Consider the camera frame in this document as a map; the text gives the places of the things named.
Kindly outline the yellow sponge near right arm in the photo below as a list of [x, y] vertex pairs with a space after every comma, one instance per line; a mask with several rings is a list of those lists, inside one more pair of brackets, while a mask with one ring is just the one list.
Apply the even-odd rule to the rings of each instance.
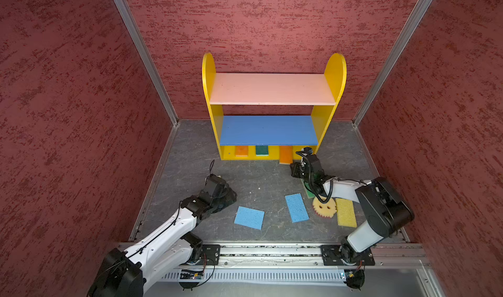
[[337, 206], [337, 223], [339, 226], [348, 228], [357, 228], [356, 215], [354, 211], [353, 201], [336, 198]]

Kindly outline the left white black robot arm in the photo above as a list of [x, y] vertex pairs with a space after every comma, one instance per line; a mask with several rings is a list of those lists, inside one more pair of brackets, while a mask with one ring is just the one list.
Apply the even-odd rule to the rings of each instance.
[[180, 201], [173, 216], [143, 240], [108, 252], [86, 295], [143, 296], [168, 271], [199, 259], [202, 240], [192, 230], [236, 201], [228, 184], [205, 187]]

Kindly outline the bright green sponge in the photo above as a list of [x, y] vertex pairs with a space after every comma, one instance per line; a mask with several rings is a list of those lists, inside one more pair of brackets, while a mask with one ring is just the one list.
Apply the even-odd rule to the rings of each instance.
[[303, 187], [305, 189], [305, 192], [307, 194], [308, 199], [313, 199], [316, 196], [312, 193], [312, 190], [310, 189], [309, 183], [305, 180], [301, 180], [301, 183], [303, 184]]

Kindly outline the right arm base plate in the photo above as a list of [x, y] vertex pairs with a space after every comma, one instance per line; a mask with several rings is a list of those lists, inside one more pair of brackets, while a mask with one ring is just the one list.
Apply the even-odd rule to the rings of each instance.
[[350, 245], [321, 245], [321, 257], [325, 266], [374, 266], [370, 248], [356, 252]]

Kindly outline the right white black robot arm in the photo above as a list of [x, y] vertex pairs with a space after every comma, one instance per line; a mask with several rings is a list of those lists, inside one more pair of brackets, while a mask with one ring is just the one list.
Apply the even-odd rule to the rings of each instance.
[[414, 220], [413, 210], [387, 179], [329, 176], [310, 148], [296, 155], [301, 161], [290, 164], [291, 174], [313, 194], [314, 212], [323, 218], [337, 215], [339, 225], [355, 228], [339, 245], [322, 247], [326, 265], [373, 265], [371, 247]]

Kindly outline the orange sponge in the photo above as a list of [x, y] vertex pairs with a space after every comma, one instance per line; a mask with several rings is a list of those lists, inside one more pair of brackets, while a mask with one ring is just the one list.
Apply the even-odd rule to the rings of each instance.
[[291, 146], [280, 147], [279, 163], [281, 165], [289, 165], [293, 163], [293, 148]]

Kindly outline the dark green sponge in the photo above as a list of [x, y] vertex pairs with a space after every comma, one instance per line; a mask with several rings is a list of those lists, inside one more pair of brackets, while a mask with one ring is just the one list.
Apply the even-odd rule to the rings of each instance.
[[255, 155], [256, 156], [269, 156], [269, 147], [268, 146], [256, 146], [255, 147]]

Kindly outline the tan orange-backed sponge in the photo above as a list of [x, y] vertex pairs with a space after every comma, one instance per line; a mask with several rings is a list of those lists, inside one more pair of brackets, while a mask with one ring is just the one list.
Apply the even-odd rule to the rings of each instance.
[[234, 155], [237, 158], [247, 158], [249, 156], [249, 147], [248, 146], [236, 146], [234, 148]]

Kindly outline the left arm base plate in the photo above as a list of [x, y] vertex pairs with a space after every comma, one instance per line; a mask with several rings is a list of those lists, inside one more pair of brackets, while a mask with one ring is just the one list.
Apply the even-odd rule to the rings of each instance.
[[193, 252], [187, 261], [190, 266], [204, 266], [213, 261], [219, 263], [221, 245], [201, 245], [193, 249]]

